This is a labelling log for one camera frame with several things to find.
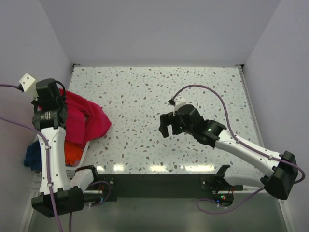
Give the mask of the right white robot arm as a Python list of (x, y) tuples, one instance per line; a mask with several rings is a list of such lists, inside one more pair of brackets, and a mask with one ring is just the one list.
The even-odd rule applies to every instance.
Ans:
[(285, 151), (281, 154), (247, 140), (233, 138), (225, 125), (215, 120), (204, 119), (190, 104), (181, 106), (177, 111), (160, 115), (159, 131), (164, 138), (169, 135), (168, 126), (172, 127), (174, 135), (187, 133), (199, 143), (228, 152), (262, 173), (259, 180), (250, 174), (226, 174), (228, 165), (224, 165), (216, 173), (216, 179), (220, 183), (258, 187), (277, 199), (288, 198), (298, 176), (293, 153)]

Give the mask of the magenta t shirt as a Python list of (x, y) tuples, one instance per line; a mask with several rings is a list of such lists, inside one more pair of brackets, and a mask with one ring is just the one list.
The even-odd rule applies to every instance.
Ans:
[(67, 106), (66, 137), (65, 139), (79, 146), (88, 141), (103, 137), (112, 123), (98, 104), (70, 91), (65, 93)]

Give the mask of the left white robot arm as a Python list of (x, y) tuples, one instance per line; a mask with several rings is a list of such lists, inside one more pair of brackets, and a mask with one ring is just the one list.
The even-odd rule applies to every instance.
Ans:
[(53, 218), (80, 211), (88, 202), (84, 193), (98, 181), (98, 172), (93, 165), (77, 168), (69, 179), (65, 164), (65, 136), (67, 106), (61, 83), (45, 79), (35, 83), (32, 124), (38, 131), (41, 149), (42, 178), (38, 197), (31, 200), (34, 210)]

